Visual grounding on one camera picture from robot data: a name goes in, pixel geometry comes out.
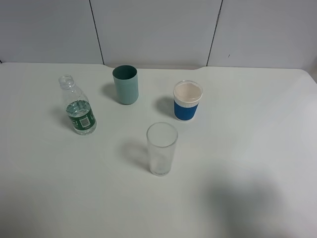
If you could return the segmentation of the clear bottle green label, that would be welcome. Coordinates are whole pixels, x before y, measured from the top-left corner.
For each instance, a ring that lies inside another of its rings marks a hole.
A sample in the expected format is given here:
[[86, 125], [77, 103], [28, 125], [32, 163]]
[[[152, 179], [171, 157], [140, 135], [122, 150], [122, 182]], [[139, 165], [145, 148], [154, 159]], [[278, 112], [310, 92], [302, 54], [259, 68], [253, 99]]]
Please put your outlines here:
[[74, 130], [80, 135], [93, 133], [97, 121], [85, 93], [76, 85], [71, 75], [61, 76], [58, 81], [64, 107]]

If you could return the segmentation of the white cup blue sleeve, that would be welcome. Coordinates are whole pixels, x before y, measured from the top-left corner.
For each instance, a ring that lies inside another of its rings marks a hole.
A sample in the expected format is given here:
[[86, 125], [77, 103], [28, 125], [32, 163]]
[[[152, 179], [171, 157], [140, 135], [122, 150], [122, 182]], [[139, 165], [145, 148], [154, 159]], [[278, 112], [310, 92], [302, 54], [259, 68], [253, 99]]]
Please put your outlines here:
[[176, 118], [181, 121], [193, 119], [203, 95], [202, 87], [194, 81], [183, 80], [174, 86], [173, 95]]

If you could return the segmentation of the teal green plastic cup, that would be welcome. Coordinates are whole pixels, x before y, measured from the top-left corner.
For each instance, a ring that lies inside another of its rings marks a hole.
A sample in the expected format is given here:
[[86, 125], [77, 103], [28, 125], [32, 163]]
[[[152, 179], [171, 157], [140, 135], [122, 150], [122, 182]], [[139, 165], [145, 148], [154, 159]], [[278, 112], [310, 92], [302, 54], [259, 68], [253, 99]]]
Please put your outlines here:
[[117, 97], [124, 105], [135, 103], [139, 97], [137, 73], [131, 65], [121, 65], [112, 71]]

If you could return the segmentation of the tall clear drinking glass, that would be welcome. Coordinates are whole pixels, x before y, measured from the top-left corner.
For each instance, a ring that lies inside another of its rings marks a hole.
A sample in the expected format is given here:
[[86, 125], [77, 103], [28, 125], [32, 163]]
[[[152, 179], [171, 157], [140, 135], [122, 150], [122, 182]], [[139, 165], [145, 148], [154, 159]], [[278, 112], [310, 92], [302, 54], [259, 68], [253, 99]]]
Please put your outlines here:
[[149, 168], [152, 174], [164, 176], [172, 167], [178, 131], [166, 122], [152, 124], [146, 133]]

